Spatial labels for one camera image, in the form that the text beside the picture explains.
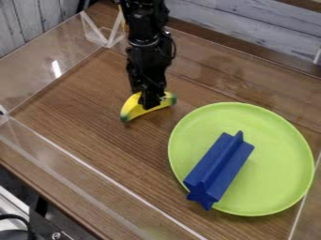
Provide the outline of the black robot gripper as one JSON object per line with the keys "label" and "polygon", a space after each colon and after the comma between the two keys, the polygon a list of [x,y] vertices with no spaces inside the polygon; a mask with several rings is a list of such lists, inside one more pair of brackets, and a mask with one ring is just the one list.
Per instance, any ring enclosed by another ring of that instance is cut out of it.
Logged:
{"label": "black robot gripper", "polygon": [[166,94],[163,88],[144,83],[166,85],[165,72],[175,54],[171,33],[165,29],[170,10],[165,0],[120,0],[120,8],[130,28],[130,89],[134,94],[142,91],[139,104],[148,110],[160,105]]}

